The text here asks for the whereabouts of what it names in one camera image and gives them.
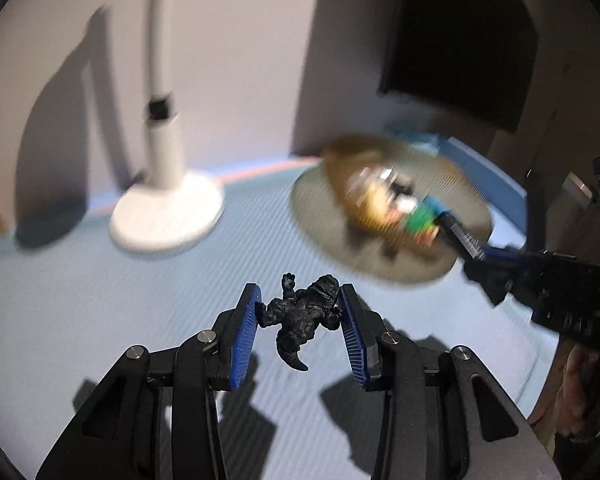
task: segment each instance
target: colorful object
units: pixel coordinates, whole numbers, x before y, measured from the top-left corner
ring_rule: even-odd
[[[428,205],[433,210],[433,214],[435,216],[440,216],[442,215],[442,213],[446,213],[449,211],[449,208],[446,205],[444,205],[442,202],[440,202],[440,200],[438,200],[435,197],[432,197],[431,195],[427,195],[426,197],[424,197],[424,200],[422,200],[422,202]]]
[[[410,176],[394,168],[367,166],[349,179],[347,196],[371,224],[397,225],[418,244],[430,247],[439,231],[434,224],[436,211],[442,206],[433,198],[431,205],[420,202],[413,192]]]

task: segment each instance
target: light blue table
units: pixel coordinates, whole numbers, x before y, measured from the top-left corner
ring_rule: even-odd
[[[443,153],[483,192],[481,178],[493,187],[497,168],[457,141],[444,144]],[[258,283],[266,301],[278,295],[287,271],[295,272],[298,286],[327,272],[353,283],[414,340],[470,346],[520,410],[531,412],[557,337],[529,326],[529,311],[513,301],[491,308],[460,263],[436,282],[405,286],[324,256],[290,214],[288,196],[300,173],[229,185],[216,229],[171,258],[120,251],[110,241],[107,219],[87,220],[33,252],[0,238],[0,446],[27,478],[34,478],[73,416],[72,401],[85,381],[96,383],[128,346],[154,351],[180,345],[235,306],[244,283]],[[500,182],[500,189],[485,192],[494,224],[490,241],[520,246],[524,195],[506,178]],[[381,399],[353,385],[342,336],[318,331],[302,349],[310,367],[303,374],[278,358],[275,335],[275,329],[258,332],[254,377],[243,393],[219,399],[230,472],[238,478],[254,470],[266,479],[368,478]]]

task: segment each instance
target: godzilla figurine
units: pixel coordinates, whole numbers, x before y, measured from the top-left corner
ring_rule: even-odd
[[[314,338],[320,324],[329,330],[340,327],[342,309],[336,303],[340,285],[325,274],[306,289],[295,287],[294,274],[282,276],[282,299],[273,298],[268,305],[256,303],[256,319],[263,328],[282,325],[276,337],[278,355],[295,370],[305,372],[309,368],[298,357],[300,345]]]

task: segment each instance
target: lamp base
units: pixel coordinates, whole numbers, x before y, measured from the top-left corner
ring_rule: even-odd
[[[223,202],[222,186],[200,171],[187,172],[176,189],[134,184],[111,215],[111,237],[134,252],[175,250],[211,231]]]

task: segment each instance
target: toy tail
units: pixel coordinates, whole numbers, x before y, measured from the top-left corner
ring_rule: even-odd
[[[278,348],[278,355],[280,358],[289,366],[291,366],[294,370],[299,370],[301,372],[305,372],[309,369],[309,367],[304,364],[300,358],[298,357],[298,350],[286,350],[283,346],[286,344],[288,346],[296,346],[298,348],[298,343],[295,339],[291,340],[291,336],[289,333],[278,332],[278,336],[276,337],[276,348]]]

